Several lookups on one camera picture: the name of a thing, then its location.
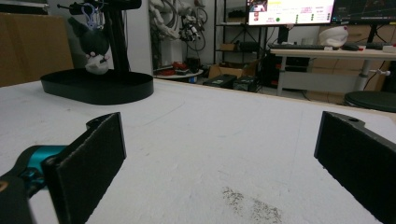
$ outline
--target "black stool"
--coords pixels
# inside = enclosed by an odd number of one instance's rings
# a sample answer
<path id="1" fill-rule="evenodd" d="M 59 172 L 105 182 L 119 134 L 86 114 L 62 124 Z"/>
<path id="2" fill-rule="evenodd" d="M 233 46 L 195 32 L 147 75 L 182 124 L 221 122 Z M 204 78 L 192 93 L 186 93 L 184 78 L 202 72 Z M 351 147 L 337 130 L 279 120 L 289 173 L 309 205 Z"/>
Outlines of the black stool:
<path id="1" fill-rule="evenodd" d="M 347 105 L 396 113 L 396 93 L 386 91 L 353 91 L 345 95 Z"/>

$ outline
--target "floor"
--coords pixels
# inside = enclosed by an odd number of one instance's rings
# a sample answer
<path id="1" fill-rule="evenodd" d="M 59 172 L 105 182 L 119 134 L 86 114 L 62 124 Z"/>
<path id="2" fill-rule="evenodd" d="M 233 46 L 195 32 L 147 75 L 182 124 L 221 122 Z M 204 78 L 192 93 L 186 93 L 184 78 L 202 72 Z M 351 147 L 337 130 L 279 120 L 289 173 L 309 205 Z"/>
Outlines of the floor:
<path id="1" fill-rule="evenodd" d="M 202 85 L 207 78 L 199 77 L 196 84 Z M 259 87 L 257 93 L 274 95 L 276 96 L 276 89 L 270 87 Z M 329 104 L 337 104 L 337 102 L 330 99 L 328 96 L 313 96 L 312 93 L 307 93 L 306 91 L 292 91 L 292 90 L 283 90 L 282 97 L 288 97 L 292 99 L 306 100 L 306 101 L 317 101 L 317 102 L 325 102 Z"/>

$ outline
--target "storage box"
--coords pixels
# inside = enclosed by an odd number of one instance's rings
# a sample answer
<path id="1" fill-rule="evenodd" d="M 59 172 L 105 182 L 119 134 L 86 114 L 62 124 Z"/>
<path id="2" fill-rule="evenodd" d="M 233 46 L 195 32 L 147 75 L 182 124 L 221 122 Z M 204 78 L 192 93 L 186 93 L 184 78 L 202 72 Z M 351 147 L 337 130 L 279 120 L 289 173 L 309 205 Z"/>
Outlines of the storage box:
<path id="1" fill-rule="evenodd" d="M 233 50 L 235 50 L 235 44 L 221 44 L 220 49 L 233 51 Z"/>
<path id="2" fill-rule="evenodd" d="M 0 87 L 73 68 L 64 18 L 0 13 Z"/>
<path id="3" fill-rule="evenodd" d="M 223 74 L 241 76 L 252 76 L 256 75 L 256 67 L 260 59 L 255 60 L 251 63 L 218 63 L 210 66 L 209 78 L 216 77 Z"/>

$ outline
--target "white desk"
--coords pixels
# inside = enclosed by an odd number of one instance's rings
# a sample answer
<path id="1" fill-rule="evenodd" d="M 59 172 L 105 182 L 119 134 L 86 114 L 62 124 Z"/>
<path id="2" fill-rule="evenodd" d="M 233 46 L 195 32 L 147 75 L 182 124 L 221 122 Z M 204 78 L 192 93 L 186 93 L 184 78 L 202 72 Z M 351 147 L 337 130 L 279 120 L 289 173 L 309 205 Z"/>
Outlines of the white desk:
<path id="1" fill-rule="evenodd" d="M 367 82 L 372 60 L 396 60 L 396 54 L 374 49 L 366 49 L 364 51 L 271 49 L 271 53 L 282 57 L 277 95 L 280 95 L 284 88 L 333 92 L 362 91 Z M 287 57 L 356 59 L 364 60 L 364 63 L 358 76 L 287 72 L 285 71 Z"/>
<path id="2" fill-rule="evenodd" d="M 283 224 L 378 223 L 314 150 L 323 110 L 396 142 L 386 113 L 159 79 L 154 89 L 127 105 L 87 105 L 39 82 L 0 88 L 0 174 L 26 148 L 68 145 L 90 119 L 120 111 L 127 159 L 88 223 L 268 223 L 266 204 Z M 30 202 L 37 223 L 57 222 L 45 190 Z"/>

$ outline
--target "teal robot arm part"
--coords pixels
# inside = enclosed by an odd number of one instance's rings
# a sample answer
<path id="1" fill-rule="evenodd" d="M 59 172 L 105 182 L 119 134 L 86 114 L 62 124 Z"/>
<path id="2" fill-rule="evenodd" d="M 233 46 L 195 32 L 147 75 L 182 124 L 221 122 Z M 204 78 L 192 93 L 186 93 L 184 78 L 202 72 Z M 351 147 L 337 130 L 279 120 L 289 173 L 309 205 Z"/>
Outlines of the teal robot arm part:
<path id="1" fill-rule="evenodd" d="M 87 128 L 69 146 L 25 149 L 0 176 L 0 223 L 35 223 L 29 199 L 43 188 L 60 223 L 88 220 L 126 154 L 120 113 L 93 119 Z"/>

